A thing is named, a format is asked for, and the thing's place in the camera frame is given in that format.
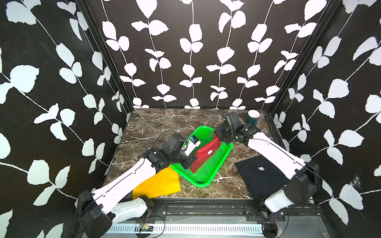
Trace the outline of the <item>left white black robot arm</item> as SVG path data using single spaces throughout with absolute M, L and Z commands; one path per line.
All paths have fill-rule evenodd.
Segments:
M 83 191 L 77 199 L 76 220 L 71 232 L 99 238 L 112 225 L 142 217 L 154 206 L 146 195 L 130 202 L 122 202 L 122 199 L 138 185 L 172 164 L 180 164 L 188 169 L 197 160 L 192 152 L 198 146 L 200 140 L 195 135 L 184 138 L 178 133 L 173 134 L 161 147 L 148 149 L 132 168 L 111 183 L 93 192 Z

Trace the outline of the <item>black t-shirt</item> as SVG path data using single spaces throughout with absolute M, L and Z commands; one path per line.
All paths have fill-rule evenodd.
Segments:
M 289 179 L 262 155 L 235 163 L 235 166 L 255 200 L 265 199 L 289 183 Z

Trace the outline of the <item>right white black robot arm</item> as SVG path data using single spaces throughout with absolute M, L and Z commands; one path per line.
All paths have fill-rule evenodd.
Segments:
M 269 219 L 276 212 L 291 205 L 304 205 L 321 187 L 319 166 L 306 162 L 274 143 L 256 126 L 244 124 L 235 112 L 222 117 L 223 124 L 215 130 L 226 144 L 234 140 L 257 151 L 274 164 L 290 182 L 260 203 L 259 212 Z

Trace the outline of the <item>red t-shirt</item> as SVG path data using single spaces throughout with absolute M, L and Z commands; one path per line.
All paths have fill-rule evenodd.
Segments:
M 220 146 L 221 140 L 216 137 L 204 147 L 199 149 L 195 154 L 197 160 L 193 162 L 190 167 L 191 172 L 196 173 L 197 170 L 217 151 Z

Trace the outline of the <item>yellow t-shirt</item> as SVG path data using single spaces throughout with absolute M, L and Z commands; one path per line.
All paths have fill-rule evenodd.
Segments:
M 155 198 L 180 191 L 179 175 L 171 167 L 168 167 L 138 185 L 133 190 L 133 199 L 137 199 L 141 195 Z

